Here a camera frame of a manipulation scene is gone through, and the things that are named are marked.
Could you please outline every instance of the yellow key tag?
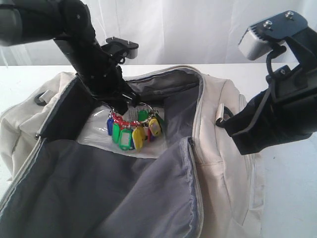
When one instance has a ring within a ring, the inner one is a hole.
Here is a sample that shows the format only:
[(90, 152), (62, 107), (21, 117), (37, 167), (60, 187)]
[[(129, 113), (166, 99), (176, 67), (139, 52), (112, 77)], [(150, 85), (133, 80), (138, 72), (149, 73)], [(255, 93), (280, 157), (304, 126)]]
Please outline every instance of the yellow key tag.
[(132, 132), (134, 147), (137, 151), (141, 150), (145, 141), (145, 133), (142, 126), (138, 126)]
[(157, 137), (162, 134), (162, 130), (160, 128), (159, 122), (156, 118), (152, 118), (149, 122), (149, 129), (152, 132), (152, 135)]

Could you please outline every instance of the white backdrop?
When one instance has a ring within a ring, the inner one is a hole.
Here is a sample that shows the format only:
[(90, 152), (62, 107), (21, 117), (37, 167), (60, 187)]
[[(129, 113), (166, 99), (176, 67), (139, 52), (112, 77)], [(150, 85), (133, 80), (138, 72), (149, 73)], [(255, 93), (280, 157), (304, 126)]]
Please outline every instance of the white backdrop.
[[(127, 64), (249, 62), (237, 48), (246, 28), (294, 10), (317, 30), (316, 0), (83, 0), (97, 39), (116, 36), (140, 44)], [(65, 65), (53, 41), (0, 48), (0, 65)], [(294, 62), (288, 51), (276, 62)]]

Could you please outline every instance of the screw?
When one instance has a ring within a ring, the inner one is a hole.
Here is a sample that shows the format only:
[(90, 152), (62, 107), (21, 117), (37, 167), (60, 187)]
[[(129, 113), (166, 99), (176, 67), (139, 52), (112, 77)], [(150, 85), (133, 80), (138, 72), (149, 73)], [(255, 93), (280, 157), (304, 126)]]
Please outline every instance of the screw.
[(285, 17), (286, 17), (287, 19), (292, 19), (293, 16), (294, 16), (294, 13), (293, 13), (292, 11), (288, 11), (288, 12), (285, 14)]
[(266, 29), (271, 29), (271, 26), (273, 25), (273, 23), (270, 20), (267, 20), (264, 24), (263, 27)]

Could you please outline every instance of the green key tag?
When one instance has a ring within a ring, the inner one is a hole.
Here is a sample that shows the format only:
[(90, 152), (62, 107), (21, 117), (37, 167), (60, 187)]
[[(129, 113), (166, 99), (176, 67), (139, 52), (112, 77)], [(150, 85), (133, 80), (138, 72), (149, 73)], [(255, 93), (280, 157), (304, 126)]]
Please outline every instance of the green key tag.
[(131, 129), (123, 129), (120, 132), (120, 139), (119, 139), (119, 147), (121, 150), (129, 150), (131, 147), (131, 140), (132, 140), (132, 131)]
[(162, 133), (163, 133), (163, 132), (165, 131), (165, 122), (164, 122), (163, 118), (161, 118), (161, 117), (159, 116), (158, 113), (155, 113), (155, 117), (158, 119), (158, 122), (159, 122), (159, 125), (160, 125), (160, 128), (161, 128), (161, 131), (162, 131)]
[(138, 113), (138, 121), (145, 121), (149, 117), (149, 113), (146, 110), (141, 110)]
[(120, 139), (120, 126), (117, 123), (114, 123), (112, 126), (112, 140), (114, 143), (119, 143)]

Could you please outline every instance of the white table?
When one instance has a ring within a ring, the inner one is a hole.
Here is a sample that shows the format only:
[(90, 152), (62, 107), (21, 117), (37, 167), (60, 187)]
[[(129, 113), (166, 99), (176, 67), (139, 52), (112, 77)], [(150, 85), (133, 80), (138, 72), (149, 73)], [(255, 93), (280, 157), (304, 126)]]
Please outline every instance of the white table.
[[(171, 65), (126, 65), (124, 76), (136, 76)], [(203, 73), (229, 78), (247, 100), (267, 88), (265, 64), (198, 64)], [(0, 111), (27, 98), (45, 81), (71, 66), (0, 67)], [(262, 151), (266, 200), (264, 238), (317, 238), (317, 136)], [(0, 196), (7, 188), (7, 169), (0, 163)]]

